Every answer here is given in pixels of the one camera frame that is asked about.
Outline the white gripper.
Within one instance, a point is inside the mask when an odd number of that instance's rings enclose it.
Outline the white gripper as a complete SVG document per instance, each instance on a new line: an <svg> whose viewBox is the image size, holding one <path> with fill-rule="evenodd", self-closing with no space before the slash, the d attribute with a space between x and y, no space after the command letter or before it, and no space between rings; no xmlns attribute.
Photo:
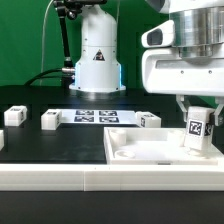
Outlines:
<svg viewBox="0 0 224 224"><path fill-rule="evenodd" d="M213 96L214 125L224 124L224 43L212 47L210 57L182 59L174 42L174 22L168 20L141 37L146 48L141 60L142 82L149 93L174 94L187 121L187 96Z"/></svg>

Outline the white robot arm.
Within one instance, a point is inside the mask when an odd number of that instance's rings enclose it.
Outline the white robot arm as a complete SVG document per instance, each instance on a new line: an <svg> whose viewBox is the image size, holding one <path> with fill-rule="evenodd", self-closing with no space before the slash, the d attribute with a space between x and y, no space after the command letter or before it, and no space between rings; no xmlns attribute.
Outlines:
<svg viewBox="0 0 224 224"><path fill-rule="evenodd" d="M116 59L116 21L100 5L105 0L80 0L81 58L75 63L75 83L81 93L109 94L123 90ZM208 115L221 122L224 108L224 0L145 0L169 19L141 36L143 87L149 93L173 94L184 116L185 98L214 97L218 108Z"/></svg>

